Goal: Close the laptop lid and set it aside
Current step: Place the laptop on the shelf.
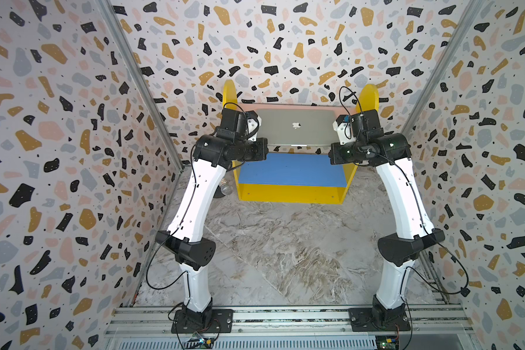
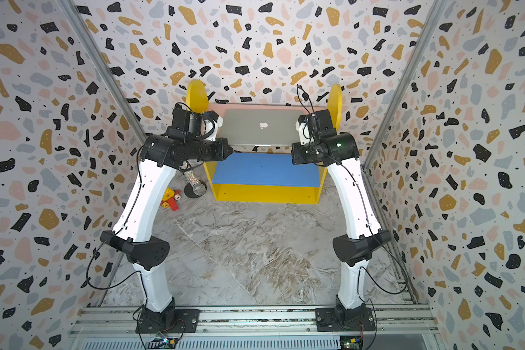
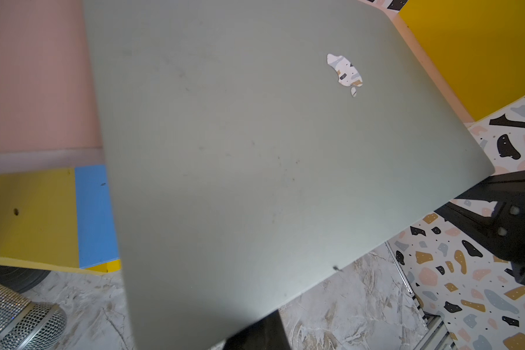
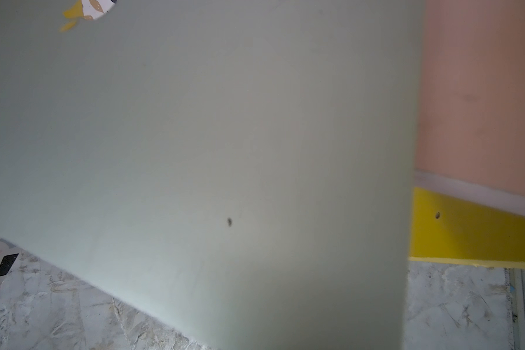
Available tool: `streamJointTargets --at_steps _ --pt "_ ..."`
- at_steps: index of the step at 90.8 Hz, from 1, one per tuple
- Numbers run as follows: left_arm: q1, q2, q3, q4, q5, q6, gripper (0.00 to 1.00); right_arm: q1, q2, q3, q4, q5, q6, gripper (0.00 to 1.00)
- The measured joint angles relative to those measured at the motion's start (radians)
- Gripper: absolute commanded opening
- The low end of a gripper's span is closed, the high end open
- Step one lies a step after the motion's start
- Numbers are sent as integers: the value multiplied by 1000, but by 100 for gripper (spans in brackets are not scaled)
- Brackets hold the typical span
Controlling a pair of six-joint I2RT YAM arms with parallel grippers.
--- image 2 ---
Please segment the silver laptop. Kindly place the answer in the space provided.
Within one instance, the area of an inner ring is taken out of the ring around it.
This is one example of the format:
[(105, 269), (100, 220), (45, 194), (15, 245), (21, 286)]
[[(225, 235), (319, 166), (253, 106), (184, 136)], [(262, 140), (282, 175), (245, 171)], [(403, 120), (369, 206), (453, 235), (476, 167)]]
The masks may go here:
[(223, 115), (218, 137), (232, 147), (290, 146), (299, 141), (297, 109), (229, 109)]

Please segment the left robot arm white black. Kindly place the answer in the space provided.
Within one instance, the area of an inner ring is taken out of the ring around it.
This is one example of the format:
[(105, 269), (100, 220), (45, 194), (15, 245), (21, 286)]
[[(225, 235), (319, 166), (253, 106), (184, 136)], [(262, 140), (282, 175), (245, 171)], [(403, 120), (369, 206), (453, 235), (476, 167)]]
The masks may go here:
[(129, 203), (113, 229), (102, 232), (100, 240), (123, 252), (140, 272), (148, 310), (163, 312), (174, 299), (163, 267), (170, 244), (152, 235), (155, 216), (170, 181), (187, 160), (218, 162), (232, 154), (233, 148), (226, 138), (147, 137), (139, 153), (139, 174)]

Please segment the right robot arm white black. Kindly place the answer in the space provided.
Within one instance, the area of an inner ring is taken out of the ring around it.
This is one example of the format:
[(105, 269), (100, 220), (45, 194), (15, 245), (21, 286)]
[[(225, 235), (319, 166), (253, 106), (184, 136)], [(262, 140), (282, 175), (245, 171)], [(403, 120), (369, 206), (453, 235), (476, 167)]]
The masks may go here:
[(346, 234), (333, 239), (333, 250), (341, 261), (341, 285), (337, 311), (348, 314), (364, 308), (365, 275), (373, 253), (392, 240), (373, 214), (363, 184), (359, 153), (354, 137), (341, 133), (326, 137), (319, 132), (313, 139), (300, 132), (300, 141), (292, 145), (293, 164), (321, 163), (331, 175), (341, 200), (346, 220)]

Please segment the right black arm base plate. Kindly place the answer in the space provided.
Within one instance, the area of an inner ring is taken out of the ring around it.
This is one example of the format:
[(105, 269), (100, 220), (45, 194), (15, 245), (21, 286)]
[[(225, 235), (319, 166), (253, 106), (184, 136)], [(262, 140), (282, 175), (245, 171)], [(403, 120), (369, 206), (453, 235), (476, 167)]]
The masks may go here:
[(316, 327), (319, 332), (374, 332), (375, 316), (372, 309), (362, 305), (355, 309), (345, 310), (338, 305), (330, 308), (315, 309)]

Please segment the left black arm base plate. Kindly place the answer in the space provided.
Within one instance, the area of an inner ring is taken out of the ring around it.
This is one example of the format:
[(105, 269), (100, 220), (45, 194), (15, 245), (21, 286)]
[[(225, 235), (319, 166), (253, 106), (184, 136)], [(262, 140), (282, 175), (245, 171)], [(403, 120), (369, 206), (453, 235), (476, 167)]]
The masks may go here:
[(164, 312), (144, 309), (139, 317), (136, 333), (195, 333), (200, 313), (199, 309), (169, 309)]

